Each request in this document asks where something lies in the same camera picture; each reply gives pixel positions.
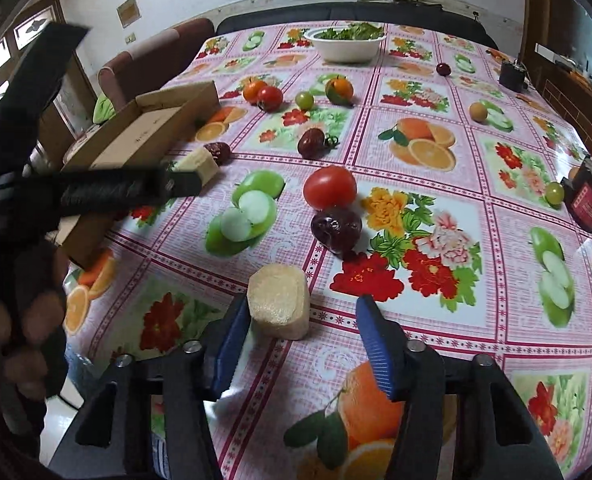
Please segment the person left hand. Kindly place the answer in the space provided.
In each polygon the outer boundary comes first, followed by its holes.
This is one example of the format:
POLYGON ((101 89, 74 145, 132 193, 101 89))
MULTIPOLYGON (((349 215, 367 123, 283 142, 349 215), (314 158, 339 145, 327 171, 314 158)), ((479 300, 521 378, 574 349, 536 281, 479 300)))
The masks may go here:
POLYGON ((29 400, 47 398, 48 365, 41 347, 62 327, 62 322, 64 303, 55 290, 42 292, 21 313, 19 333, 15 332, 11 317, 0 304, 0 349, 15 336, 19 337, 3 358, 3 377, 29 400))

